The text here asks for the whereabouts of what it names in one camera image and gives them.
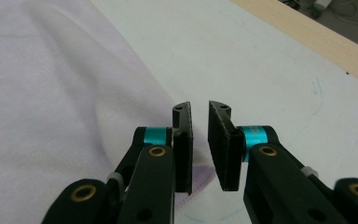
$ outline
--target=white fabric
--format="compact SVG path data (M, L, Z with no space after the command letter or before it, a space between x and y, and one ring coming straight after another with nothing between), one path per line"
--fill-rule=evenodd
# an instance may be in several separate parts
M90 2L0 1L0 223L38 223L70 183L105 180L172 106Z

